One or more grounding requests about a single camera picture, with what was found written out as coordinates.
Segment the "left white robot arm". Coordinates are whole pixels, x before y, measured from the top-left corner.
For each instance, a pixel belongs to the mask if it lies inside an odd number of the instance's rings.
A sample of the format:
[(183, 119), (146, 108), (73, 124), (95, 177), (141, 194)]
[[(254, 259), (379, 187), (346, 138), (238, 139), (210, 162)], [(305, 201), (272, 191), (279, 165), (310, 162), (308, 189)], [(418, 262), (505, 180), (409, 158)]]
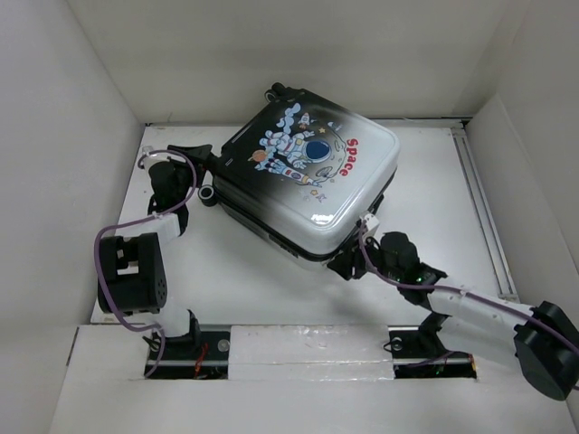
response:
[(152, 189), (146, 217), (109, 226), (94, 241), (100, 309), (131, 331), (149, 332), (156, 354), (172, 348), (188, 359), (201, 350), (195, 314), (169, 297), (162, 250), (185, 233), (187, 204), (213, 157), (209, 145), (144, 151), (137, 167)]

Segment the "black space-print suitcase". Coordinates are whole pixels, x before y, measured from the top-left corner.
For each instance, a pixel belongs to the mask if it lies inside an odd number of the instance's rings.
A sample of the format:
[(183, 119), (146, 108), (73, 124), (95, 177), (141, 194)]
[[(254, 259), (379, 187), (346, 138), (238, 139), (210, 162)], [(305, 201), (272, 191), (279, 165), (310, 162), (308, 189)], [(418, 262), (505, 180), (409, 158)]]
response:
[(204, 157), (214, 196), (238, 222), (294, 260), (342, 254), (398, 167), (389, 128), (309, 90), (276, 82), (267, 105)]

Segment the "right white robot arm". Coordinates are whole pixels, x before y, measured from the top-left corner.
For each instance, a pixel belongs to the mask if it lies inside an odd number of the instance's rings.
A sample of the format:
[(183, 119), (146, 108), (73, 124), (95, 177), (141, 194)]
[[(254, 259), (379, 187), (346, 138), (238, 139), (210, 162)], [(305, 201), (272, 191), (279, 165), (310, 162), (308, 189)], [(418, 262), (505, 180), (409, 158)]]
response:
[(426, 309), (418, 345), (430, 356), (459, 352), (519, 369), (554, 401), (565, 401), (578, 387), (578, 330), (554, 303), (533, 307), (443, 285), (446, 273), (421, 261), (398, 231), (380, 240), (362, 232), (327, 266), (346, 280), (372, 273)]

